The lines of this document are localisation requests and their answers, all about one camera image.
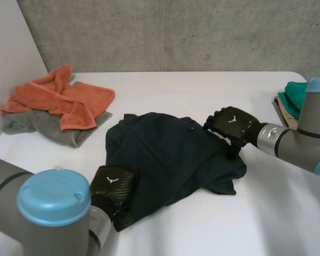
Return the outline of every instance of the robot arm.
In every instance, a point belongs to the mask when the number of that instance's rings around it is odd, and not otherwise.
[[[204,127],[230,139],[239,149],[249,142],[269,155],[320,175],[320,78],[308,84],[296,131],[259,123],[233,107],[210,116]]]
[[[98,256],[136,178],[124,166],[102,166],[89,186],[71,170],[32,174],[0,160],[0,231],[24,256]]]

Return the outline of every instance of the white wall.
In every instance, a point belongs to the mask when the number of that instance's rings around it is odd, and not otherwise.
[[[17,84],[47,71],[15,0],[0,0],[0,106]]]

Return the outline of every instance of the gray concrete wall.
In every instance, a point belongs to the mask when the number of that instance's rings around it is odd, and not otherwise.
[[[320,76],[320,0],[18,0],[47,68]]]

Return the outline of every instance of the folded cloth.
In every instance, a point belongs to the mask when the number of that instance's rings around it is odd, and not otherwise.
[[[110,117],[111,113],[105,111],[96,118],[95,128],[63,132],[60,130],[61,118],[59,116],[50,115],[46,111],[31,110],[26,113],[4,115],[3,132],[17,134],[38,131],[58,144],[77,148]]]
[[[287,112],[284,105],[282,104],[281,99],[276,96],[274,97],[274,107],[277,109],[277,114],[282,122],[282,124],[286,127],[296,130],[298,127],[298,120],[296,120],[291,114]]]
[[[284,108],[295,119],[300,118],[307,84],[308,83],[289,82],[285,87],[284,92],[278,93]]]
[[[96,127],[95,119],[114,99],[111,89],[84,83],[69,84],[72,66],[65,65],[46,77],[15,87],[15,95],[0,108],[7,113],[26,113],[32,109],[62,115],[60,128],[86,130]]]
[[[113,217],[121,231],[200,188],[236,194],[232,179],[245,175],[240,157],[227,157],[224,140],[189,117],[125,115],[106,135],[106,165],[126,165],[139,182],[126,210]]]

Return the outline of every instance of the orange towel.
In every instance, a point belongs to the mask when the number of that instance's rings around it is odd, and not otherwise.
[[[43,78],[16,86],[15,95],[0,108],[0,113],[46,110],[52,115],[62,115],[62,131],[96,127],[95,118],[107,109],[115,92],[84,83],[70,85],[71,72],[72,66],[65,65]]]

